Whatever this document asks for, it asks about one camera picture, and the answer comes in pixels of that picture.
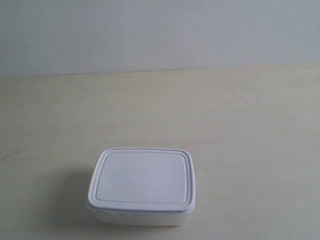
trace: white table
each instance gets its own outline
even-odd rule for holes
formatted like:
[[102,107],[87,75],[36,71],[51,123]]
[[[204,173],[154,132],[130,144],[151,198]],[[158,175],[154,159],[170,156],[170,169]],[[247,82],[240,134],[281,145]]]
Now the white table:
[[[0,239],[320,238],[320,64],[0,81]],[[133,146],[191,153],[189,223],[86,210],[99,154]]]

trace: tabletop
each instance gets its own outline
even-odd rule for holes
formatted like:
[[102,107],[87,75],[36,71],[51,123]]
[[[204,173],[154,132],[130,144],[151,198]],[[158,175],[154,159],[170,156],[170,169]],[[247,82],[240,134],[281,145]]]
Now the tabletop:
[[[320,63],[1,78],[0,238],[319,239]],[[100,153],[191,153],[186,224],[100,223]]]

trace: white plastic container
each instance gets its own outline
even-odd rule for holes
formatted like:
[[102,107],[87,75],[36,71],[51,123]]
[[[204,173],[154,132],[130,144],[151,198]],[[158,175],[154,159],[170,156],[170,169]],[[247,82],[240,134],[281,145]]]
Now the white plastic container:
[[106,223],[175,226],[195,209],[195,190],[184,150],[110,148],[96,163],[87,207]]

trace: container lid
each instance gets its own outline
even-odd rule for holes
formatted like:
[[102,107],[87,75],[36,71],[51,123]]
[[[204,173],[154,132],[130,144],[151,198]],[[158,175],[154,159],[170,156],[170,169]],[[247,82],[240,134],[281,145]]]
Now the container lid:
[[170,148],[110,148],[99,157],[87,207],[125,213],[190,213],[195,176],[190,154]]

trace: wall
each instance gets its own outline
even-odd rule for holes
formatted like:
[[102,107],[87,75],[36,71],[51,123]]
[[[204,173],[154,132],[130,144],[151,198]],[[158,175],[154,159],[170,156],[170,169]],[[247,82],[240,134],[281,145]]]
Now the wall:
[[320,61],[319,0],[2,0],[0,76]]

